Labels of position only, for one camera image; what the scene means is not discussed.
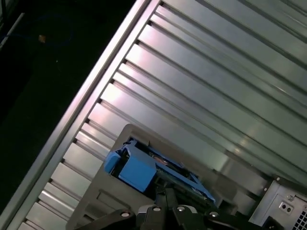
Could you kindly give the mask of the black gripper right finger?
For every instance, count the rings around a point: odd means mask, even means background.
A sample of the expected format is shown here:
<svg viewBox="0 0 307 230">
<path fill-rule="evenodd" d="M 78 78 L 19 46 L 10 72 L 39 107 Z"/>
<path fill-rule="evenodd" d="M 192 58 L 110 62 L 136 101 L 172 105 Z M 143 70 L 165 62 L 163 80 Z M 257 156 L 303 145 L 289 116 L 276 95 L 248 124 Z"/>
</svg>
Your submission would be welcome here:
<svg viewBox="0 0 307 230">
<path fill-rule="evenodd" d="M 166 188 L 167 230 L 263 230 L 247 220 L 212 208 L 203 214 L 194 207 L 179 204 L 174 189 Z"/>
</svg>

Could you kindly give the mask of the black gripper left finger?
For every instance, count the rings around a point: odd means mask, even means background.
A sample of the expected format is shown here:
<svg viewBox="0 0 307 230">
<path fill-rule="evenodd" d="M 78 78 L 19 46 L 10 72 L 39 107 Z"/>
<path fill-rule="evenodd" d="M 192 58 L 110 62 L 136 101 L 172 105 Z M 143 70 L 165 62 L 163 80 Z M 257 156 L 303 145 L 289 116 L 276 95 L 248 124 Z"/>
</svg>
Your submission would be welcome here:
<svg viewBox="0 0 307 230">
<path fill-rule="evenodd" d="M 79 230 L 164 230 L 167 216 L 166 189 L 156 190 L 154 205 L 145 205 L 137 213 L 119 209 L 88 224 Z"/>
</svg>

